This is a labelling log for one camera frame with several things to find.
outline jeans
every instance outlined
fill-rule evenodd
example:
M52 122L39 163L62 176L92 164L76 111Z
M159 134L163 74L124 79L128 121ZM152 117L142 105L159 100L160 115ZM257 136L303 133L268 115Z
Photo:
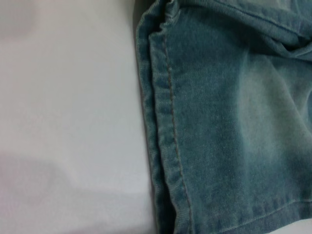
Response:
M136 32L159 233L312 217L312 1L156 0Z

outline white surface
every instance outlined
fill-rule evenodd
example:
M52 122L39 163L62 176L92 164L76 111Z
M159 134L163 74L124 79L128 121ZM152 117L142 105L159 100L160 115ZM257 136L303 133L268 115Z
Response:
M133 5L0 1L0 233L155 231Z

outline seam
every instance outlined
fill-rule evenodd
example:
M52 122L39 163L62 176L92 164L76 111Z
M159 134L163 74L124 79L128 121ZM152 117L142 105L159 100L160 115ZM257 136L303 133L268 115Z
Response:
M277 208L276 210L274 210L274 211L272 211L272 212L269 212L269 213L267 213L267 214L265 214L265 215L262 215L262 216L260 216L260 217L258 217L258 218L255 218L255 219L253 219L253 220L244 222L244 223L239 224L239 225L237 225L237 226L225 228L225 229L223 229L223 230L221 230L221 231L219 231L219 232L217 232L217 233L215 233L215 234L221 234L221 233L224 233L224 232L227 232L227 231L230 231L230 230L234 230L234 229L236 229L236 228L239 228L239 227L242 227L242 226L244 226L244 225L250 224L250 223L255 222L255 221L257 221L257 220L260 220L260 219L262 219L262 218L266 218L266 217L268 217L268 216L270 216L270 215L273 215L273 214L276 213L276 212L279 212L280 210L286 208L286 207L289 206L289 205L292 205L292 204L294 204L294 203L299 203L299 202L312 203L312 200L308 200L308 199L307 199L307 200L299 200L299 201L298 201L298 200L292 200L292 201L290 201L290 202L288 202L287 204L285 204L285 205L283 205L283 206Z
M171 71L170 71L170 66L169 66L169 56L168 56L168 50L167 50L167 37L166 35L164 35L164 41L163 41L163 47L164 47L164 52L165 52L165 56L166 56L166 65L167 65L167 73L168 73L168 84L169 84L169 92L170 92L170 104L171 104L171 120L172 120L172 125L173 125L173 129L174 129L174 142L175 142L175 154L176 154L176 158L178 160L178 164L179 164L179 172L180 172L180 176L182 179L182 185L183 185L183 190L184 193L186 195L186 199L187 199L187 204L189 207L189 224L188 224L188 229L189 229L189 233L192 233L192 212L191 212L191 203L190 203L190 198L188 196L187 190L186 190L186 185L185 185L185 181L183 178L183 174L182 174L182 165L181 165L181 159L180 159L180 155L179 155L179 150L177 147L177 141L176 141L176 122L175 122L175 113L174 113L174 104L173 104L173 90L172 90L172 83L171 83Z

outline stitching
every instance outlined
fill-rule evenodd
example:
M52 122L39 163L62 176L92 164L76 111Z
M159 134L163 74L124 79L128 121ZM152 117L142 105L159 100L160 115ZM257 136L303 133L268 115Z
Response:
M178 147L177 147L177 141L176 141L176 122L175 122L175 115L174 115L174 105L173 105L173 90L172 90L172 83L171 83L171 72L170 72L170 66L169 66L169 57L168 57L168 51L167 51L167 37L166 35L164 35L164 41L163 41L163 47L164 47L164 51L165 51L165 56L166 56L166 63L167 63L167 72L168 72L168 83L169 83L169 90L170 90L170 103L171 103L171 119L172 119L172 124L173 124L173 128L174 128L174 142L175 142L175 154L178 160L178 164L179 164L179 172L180 172L180 176L182 179L182 185L183 185L183 190L184 193L186 195L187 198L187 204L189 207L189 233L192 233L192 212L191 212L191 203L190 203L190 198L188 196L187 190L186 190L186 185L185 185L185 181L183 179L183 174L182 174L182 165L181 165L181 160L180 160L180 155L179 155L179 151L178 151Z

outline denim fabric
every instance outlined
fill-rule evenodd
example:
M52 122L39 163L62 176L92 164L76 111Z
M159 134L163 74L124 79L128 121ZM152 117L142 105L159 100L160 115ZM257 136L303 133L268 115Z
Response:
M136 42L159 233L312 217L312 1L157 0Z

